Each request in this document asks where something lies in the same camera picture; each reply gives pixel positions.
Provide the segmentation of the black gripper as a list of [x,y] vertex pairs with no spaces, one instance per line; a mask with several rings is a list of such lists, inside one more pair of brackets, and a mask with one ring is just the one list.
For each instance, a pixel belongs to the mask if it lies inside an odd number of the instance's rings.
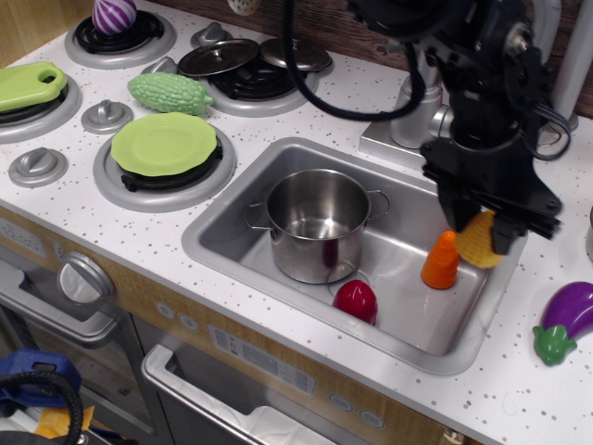
[[547,239],[555,235],[562,204],[536,174],[535,162],[562,153],[539,153],[540,135],[536,125],[496,146],[438,138],[421,147],[423,173],[437,184],[439,203],[455,232],[462,232],[481,209],[489,209],[495,212],[491,236],[497,255],[507,255],[527,231]]

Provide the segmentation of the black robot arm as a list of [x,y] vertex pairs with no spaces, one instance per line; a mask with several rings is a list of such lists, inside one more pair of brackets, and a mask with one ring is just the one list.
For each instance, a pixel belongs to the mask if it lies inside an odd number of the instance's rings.
[[491,247],[506,254],[527,232],[551,238],[560,200],[536,175],[549,72],[520,1],[350,1],[370,30],[421,50],[448,90],[448,135],[421,146],[449,225],[495,214]]

